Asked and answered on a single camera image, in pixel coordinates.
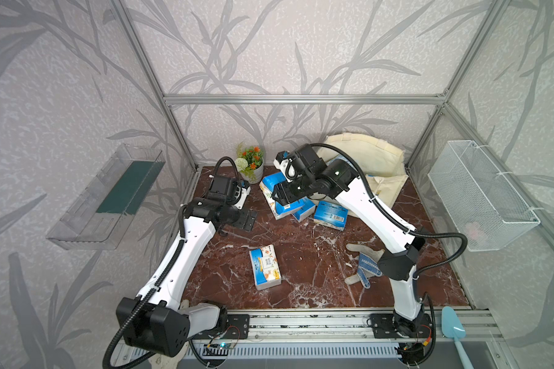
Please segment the blue barcode tissue pack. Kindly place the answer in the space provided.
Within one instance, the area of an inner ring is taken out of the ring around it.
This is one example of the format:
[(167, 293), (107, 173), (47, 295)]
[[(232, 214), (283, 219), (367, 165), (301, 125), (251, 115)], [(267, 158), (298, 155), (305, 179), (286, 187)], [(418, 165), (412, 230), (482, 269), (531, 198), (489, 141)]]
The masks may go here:
[(306, 218), (310, 217), (314, 212), (316, 205), (314, 202), (308, 198), (301, 200), (302, 207), (300, 207), (295, 213), (292, 214), (293, 218), (298, 222), (304, 221)]

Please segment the blue tissue pack front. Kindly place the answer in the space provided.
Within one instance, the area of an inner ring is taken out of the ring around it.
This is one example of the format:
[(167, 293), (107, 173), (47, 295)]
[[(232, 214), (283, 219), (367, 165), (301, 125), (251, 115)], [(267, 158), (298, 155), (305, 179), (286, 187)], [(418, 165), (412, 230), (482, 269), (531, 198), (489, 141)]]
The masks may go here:
[(258, 291), (278, 286), (282, 283), (281, 271), (274, 245), (270, 244), (249, 252), (255, 287)]

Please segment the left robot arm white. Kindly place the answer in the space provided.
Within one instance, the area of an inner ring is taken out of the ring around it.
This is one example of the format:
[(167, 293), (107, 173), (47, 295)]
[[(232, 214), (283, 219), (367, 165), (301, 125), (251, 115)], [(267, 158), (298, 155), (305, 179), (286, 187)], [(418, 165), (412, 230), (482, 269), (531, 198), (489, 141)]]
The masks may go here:
[(179, 233), (167, 255), (135, 298), (116, 309), (119, 330), (112, 347), (123, 341), (148, 355), (176, 356), (183, 345), (205, 331), (222, 331), (226, 309), (215, 303), (182, 307), (187, 282), (207, 244), (227, 225), (250, 232), (258, 213), (221, 201), (195, 198), (179, 213)]

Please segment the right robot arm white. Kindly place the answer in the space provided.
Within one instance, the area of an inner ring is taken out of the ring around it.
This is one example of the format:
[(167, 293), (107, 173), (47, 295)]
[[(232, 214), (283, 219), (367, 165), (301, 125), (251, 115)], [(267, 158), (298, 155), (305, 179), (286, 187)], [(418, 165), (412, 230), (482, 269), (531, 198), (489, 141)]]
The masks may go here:
[(306, 144), (294, 152), (279, 152), (274, 166), (286, 177), (272, 190), (276, 202), (286, 205), (309, 195), (327, 195), (379, 237), (386, 250), (377, 265), (392, 287), (393, 327), (402, 337), (415, 334), (424, 315), (416, 294), (416, 263), (425, 239), (380, 201), (359, 164), (342, 149)]

